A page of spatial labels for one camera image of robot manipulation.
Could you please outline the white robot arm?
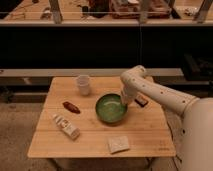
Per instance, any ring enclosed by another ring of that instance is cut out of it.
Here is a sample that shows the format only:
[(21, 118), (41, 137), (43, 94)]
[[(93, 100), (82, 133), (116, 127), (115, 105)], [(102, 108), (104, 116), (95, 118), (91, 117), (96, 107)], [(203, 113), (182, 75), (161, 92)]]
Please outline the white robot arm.
[(198, 98), (150, 82), (145, 75), (141, 65), (121, 74), (122, 102), (130, 104), (140, 92), (183, 116), (180, 171), (213, 171), (213, 98)]

